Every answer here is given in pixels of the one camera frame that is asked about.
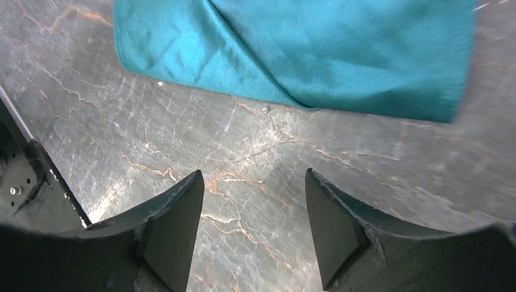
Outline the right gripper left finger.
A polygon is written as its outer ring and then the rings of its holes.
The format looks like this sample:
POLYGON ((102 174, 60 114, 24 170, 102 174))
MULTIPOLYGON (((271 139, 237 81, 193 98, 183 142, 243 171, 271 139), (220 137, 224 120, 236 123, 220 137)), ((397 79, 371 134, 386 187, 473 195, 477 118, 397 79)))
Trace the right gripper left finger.
POLYGON ((142 268, 185 291, 203 206, 196 170, 165 192, 86 229, 1 225, 2 291, 129 291, 142 268))

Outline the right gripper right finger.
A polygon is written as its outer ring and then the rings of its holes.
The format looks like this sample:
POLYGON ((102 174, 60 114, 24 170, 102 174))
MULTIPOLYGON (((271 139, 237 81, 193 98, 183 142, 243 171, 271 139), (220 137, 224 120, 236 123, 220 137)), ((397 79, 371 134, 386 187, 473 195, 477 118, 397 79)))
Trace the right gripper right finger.
POLYGON ((308 169, 324 291, 514 291, 515 224, 447 232, 386 214, 308 169))

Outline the teal cloth napkin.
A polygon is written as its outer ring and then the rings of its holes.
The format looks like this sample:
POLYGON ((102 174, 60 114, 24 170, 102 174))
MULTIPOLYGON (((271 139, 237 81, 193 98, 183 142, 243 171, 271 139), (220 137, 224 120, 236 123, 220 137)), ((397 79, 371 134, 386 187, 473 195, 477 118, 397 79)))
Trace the teal cloth napkin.
POLYGON ((115 1, 130 72, 282 103, 451 122, 475 1, 115 1))

